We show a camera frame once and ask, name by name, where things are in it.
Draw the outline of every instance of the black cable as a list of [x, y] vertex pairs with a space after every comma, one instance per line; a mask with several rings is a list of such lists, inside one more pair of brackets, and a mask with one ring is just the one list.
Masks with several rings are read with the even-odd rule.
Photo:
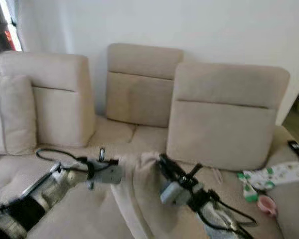
[[42, 155], [40, 155], [40, 152], [54, 152], [54, 153], [61, 153], [61, 154], [65, 154], [67, 156], [70, 156], [71, 158], [73, 158], [74, 160], [77, 161], [77, 157], [75, 157], [73, 154], [71, 153], [68, 153], [68, 152], [65, 152], [65, 151], [61, 151], [61, 150], [57, 150], [57, 149], [51, 149], [51, 148], [41, 148], [39, 150], [37, 150], [35, 152], [35, 155], [38, 157], [38, 158], [41, 158], [41, 159], [44, 159], [44, 160], [47, 160], [47, 161], [52, 161], [52, 162], [59, 162], [53, 158], [47, 158], [47, 157], [43, 157]]
[[240, 214], [240, 215], [248, 218], [251, 221], [251, 222], [239, 222], [239, 221], [237, 221], [238, 224], [240, 224], [240, 225], [251, 225], [251, 226], [253, 226], [253, 225], [256, 226], [257, 225], [256, 220], [253, 219], [252, 217], [250, 217], [249, 215], [247, 215], [247, 214], [245, 214], [245, 213], [243, 213], [243, 212], [241, 212], [241, 211], [239, 211], [239, 210], [237, 210], [235, 208], [230, 207], [229, 205], [227, 205], [226, 203], [222, 202], [221, 200], [218, 200], [218, 202], [220, 204], [222, 204], [223, 206], [229, 208], [230, 210], [234, 211], [235, 213], [238, 213], [238, 214]]
[[247, 239], [253, 239], [253, 236], [249, 234], [241, 225], [238, 225], [239, 229], [242, 230], [245, 233], [245, 238]]

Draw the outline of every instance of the seat cushion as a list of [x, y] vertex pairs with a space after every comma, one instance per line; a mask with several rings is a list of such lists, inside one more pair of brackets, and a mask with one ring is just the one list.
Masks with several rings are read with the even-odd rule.
[[136, 126], [131, 123], [118, 122], [103, 116], [96, 116], [97, 129], [88, 146], [129, 143]]
[[[26, 157], [0, 156], [0, 203], [19, 196], [23, 190], [48, 172], [51, 162]], [[98, 184], [89, 191], [82, 183], [29, 232], [33, 239], [132, 239], [109, 185]]]
[[166, 151], [167, 128], [137, 126], [131, 144], [141, 152]]
[[[186, 172], [191, 171], [193, 165], [180, 164]], [[253, 217], [257, 227], [245, 227], [245, 229], [256, 239], [282, 239], [282, 233], [274, 218], [262, 213], [256, 203], [248, 203], [243, 197], [243, 185], [237, 178], [237, 174], [221, 170], [223, 183], [219, 184], [210, 168], [202, 168], [195, 176], [204, 184], [205, 190], [213, 189], [220, 199], [229, 206]]]

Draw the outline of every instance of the wire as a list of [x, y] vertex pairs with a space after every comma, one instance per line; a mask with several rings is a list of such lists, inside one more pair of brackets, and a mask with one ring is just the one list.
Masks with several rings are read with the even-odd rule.
[[44, 159], [44, 160], [47, 160], [47, 161], [52, 161], [52, 162], [59, 162], [53, 158], [47, 158], [47, 157], [43, 157], [42, 155], [40, 155], [40, 152], [55, 152], [55, 153], [61, 153], [61, 154], [65, 154], [67, 156], [70, 156], [71, 158], [73, 158], [74, 160], [77, 161], [77, 157], [75, 157], [73, 154], [71, 153], [68, 153], [68, 152], [65, 152], [65, 151], [61, 151], [61, 150], [57, 150], [57, 149], [51, 149], [51, 148], [41, 148], [39, 150], [37, 150], [35, 152], [35, 155], [38, 157], [38, 158], [41, 158], [41, 159]]
[[253, 219], [252, 217], [250, 217], [249, 215], [247, 215], [247, 214], [245, 214], [245, 213], [243, 213], [243, 212], [241, 212], [241, 211], [239, 211], [239, 210], [237, 210], [237, 209], [235, 209], [235, 208], [230, 207], [229, 205], [227, 205], [226, 203], [224, 203], [224, 202], [221, 201], [221, 200], [218, 200], [218, 202], [219, 202], [220, 204], [222, 204], [223, 206], [229, 208], [230, 210], [234, 211], [235, 213], [238, 213], [238, 214], [240, 214], [240, 215], [242, 215], [242, 216], [248, 218], [248, 219], [251, 221], [251, 222], [239, 222], [239, 221], [237, 221], [238, 224], [240, 224], [240, 225], [245, 225], [245, 226], [256, 226], [256, 225], [257, 225], [256, 220]]

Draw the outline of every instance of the throw pillow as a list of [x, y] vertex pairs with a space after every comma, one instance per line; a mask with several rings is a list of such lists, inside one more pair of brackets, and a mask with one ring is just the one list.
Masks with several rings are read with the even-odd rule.
[[0, 75], [0, 154], [24, 155], [36, 147], [36, 116], [27, 76]]

